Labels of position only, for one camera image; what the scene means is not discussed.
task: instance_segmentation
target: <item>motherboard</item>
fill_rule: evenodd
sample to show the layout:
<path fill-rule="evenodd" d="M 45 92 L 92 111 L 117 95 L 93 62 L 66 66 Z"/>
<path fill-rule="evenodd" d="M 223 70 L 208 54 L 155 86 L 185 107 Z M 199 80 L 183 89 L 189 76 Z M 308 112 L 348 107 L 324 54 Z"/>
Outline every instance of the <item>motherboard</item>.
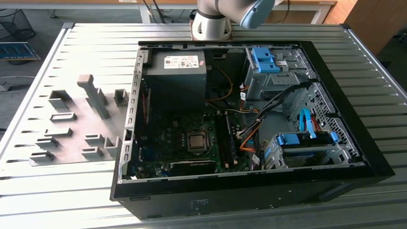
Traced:
<path fill-rule="evenodd" d="M 149 125 L 152 142 L 139 148 L 139 177 L 248 171 L 249 155 L 237 150 L 235 139 L 237 113 L 165 114 Z"/>

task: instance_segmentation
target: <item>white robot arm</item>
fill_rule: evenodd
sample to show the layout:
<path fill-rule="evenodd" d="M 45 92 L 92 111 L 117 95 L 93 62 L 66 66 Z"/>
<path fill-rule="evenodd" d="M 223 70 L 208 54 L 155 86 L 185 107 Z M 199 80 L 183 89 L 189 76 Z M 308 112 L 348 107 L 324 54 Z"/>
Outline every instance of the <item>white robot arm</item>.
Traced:
<path fill-rule="evenodd" d="M 255 29 L 267 19 L 275 0 L 197 0 L 192 36 L 201 41 L 231 37 L 229 19 L 247 29 Z"/>

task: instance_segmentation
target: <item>metal workbench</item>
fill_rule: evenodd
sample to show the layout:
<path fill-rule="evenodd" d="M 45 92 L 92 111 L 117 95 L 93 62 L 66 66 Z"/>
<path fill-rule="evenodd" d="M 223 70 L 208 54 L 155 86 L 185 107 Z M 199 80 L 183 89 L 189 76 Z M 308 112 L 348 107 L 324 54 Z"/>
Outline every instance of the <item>metal workbench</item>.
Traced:
<path fill-rule="evenodd" d="M 113 161 L 32 167 L 13 147 L 30 140 L 21 128 L 46 87 L 89 71 L 104 90 L 129 89 L 140 40 L 188 40 L 185 24 L 76 24 L 57 36 L 0 143 L 1 228 L 405 228 L 407 96 L 351 30 L 336 25 L 233 27 L 236 40 L 311 40 L 348 96 L 396 175 L 323 204 L 140 221 L 108 199 Z M 46 112 L 46 106 L 36 112 Z"/>

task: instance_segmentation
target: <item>green circuit board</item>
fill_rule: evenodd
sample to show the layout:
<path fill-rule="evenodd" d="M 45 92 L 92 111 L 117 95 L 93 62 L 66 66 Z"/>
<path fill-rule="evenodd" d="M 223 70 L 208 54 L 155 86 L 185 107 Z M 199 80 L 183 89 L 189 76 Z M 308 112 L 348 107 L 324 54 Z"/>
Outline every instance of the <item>green circuit board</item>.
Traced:
<path fill-rule="evenodd" d="M 168 114 L 157 118 L 155 122 L 156 132 L 151 133 L 153 143 L 140 150 L 141 163 L 137 165 L 137 173 L 143 178 L 167 177 L 169 164 L 176 161 L 209 160 L 216 162 L 215 173 L 247 171 L 249 167 L 249 155 L 237 153 L 237 164 L 225 167 L 220 161 L 219 142 L 216 135 L 215 113 L 205 114 Z M 228 115 L 231 130 L 235 134 L 240 130 L 239 116 Z M 205 151 L 191 153 L 188 148 L 188 136 L 203 133 L 205 136 Z"/>

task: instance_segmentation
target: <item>circuit board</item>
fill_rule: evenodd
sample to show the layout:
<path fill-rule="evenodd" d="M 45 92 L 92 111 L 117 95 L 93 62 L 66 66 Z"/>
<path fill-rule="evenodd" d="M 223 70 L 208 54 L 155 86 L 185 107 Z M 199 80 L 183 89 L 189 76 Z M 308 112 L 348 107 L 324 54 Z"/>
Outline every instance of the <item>circuit board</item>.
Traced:
<path fill-rule="evenodd" d="M 249 168 L 249 155 L 236 152 L 233 164 L 221 161 L 217 141 L 216 113 L 167 114 L 151 124 L 151 142 L 140 149 L 140 163 L 136 172 L 143 178 L 167 177 L 171 174 L 172 163 L 211 162 L 215 164 L 213 173 L 247 171 Z M 240 130 L 237 113 L 228 113 L 231 134 L 235 136 Z"/>

